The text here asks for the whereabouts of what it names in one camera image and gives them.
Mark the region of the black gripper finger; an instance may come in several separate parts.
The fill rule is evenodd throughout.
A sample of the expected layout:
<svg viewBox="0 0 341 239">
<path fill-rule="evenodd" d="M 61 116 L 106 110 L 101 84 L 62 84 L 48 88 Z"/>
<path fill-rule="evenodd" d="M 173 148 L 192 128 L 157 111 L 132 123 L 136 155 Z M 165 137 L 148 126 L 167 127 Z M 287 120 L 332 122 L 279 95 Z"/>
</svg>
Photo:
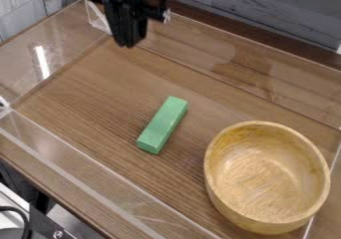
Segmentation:
<svg viewBox="0 0 341 239">
<path fill-rule="evenodd" d="M 137 42 L 145 37 L 148 28 L 147 14 L 133 8 L 128 13 L 128 37 L 126 47 L 133 47 Z"/>
<path fill-rule="evenodd" d="M 120 47 L 126 47 L 128 8 L 114 2 L 108 2 L 105 4 L 105 16 L 116 43 Z"/>
</svg>

